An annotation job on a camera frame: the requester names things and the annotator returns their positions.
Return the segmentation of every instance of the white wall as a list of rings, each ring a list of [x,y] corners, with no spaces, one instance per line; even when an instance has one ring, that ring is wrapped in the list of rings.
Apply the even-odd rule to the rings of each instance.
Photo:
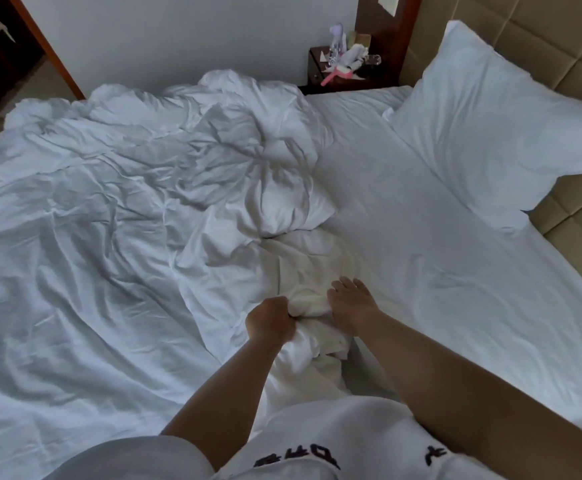
[[[104,82],[159,91],[234,68],[306,83],[308,49],[353,29],[358,0],[22,0],[87,96]]]

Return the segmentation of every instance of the dark wooden nightstand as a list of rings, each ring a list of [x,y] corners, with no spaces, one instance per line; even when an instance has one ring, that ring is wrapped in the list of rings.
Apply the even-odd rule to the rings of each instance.
[[[339,91],[360,91],[361,89],[387,88],[395,85],[395,83],[391,83],[388,80],[388,78],[384,77],[383,72],[379,70],[379,73],[377,75],[369,77],[368,79],[354,80],[336,77],[335,79],[331,80],[326,86],[324,87],[320,86],[324,78],[328,75],[328,73],[323,72],[327,68],[327,63],[320,62],[320,52],[323,52],[324,55],[328,57],[329,46],[325,45],[323,47],[312,47],[309,50],[307,84],[306,86],[300,87],[304,94],[336,93]]]

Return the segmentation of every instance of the fist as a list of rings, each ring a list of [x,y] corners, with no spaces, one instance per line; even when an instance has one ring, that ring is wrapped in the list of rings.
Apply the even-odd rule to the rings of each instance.
[[[248,338],[275,340],[282,346],[295,335],[295,318],[289,315],[286,296],[266,298],[247,315]]]
[[[379,311],[375,299],[360,280],[351,281],[341,276],[331,286],[327,299],[333,311],[333,321],[344,333],[355,337],[364,322]]]

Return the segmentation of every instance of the white pillow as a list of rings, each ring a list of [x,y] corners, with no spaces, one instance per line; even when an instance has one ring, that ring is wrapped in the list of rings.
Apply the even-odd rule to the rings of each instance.
[[[522,210],[558,177],[582,173],[582,102],[533,81],[456,20],[391,125],[494,228],[524,227]]]

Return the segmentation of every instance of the wooden door frame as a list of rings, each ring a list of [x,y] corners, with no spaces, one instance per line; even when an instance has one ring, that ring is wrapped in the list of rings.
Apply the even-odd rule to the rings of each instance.
[[[84,97],[84,93],[82,93],[78,85],[75,83],[75,81],[71,77],[71,74],[69,74],[69,71],[66,70],[66,67],[64,67],[64,64],[62,64],[62,61],[51,47],[51,44],[49,44],[44,34],[37,26],[37,23],[35,23],[33,17],[22,3],[22,0],[10,0],[10,2],[13,4],[15,10],[17,10],[19,15],[22,17],[22,20],[33,34],[38,44],[40,44],[41,48],[46,52],[46,55],[51,61],[51,64],[53,64],[53,66],[55,67],[55,70],[60,74],[60,76],[62,76],[62,79],[66,81],[66,84],[71,89],[75,97],[77,99],[86,99]]]

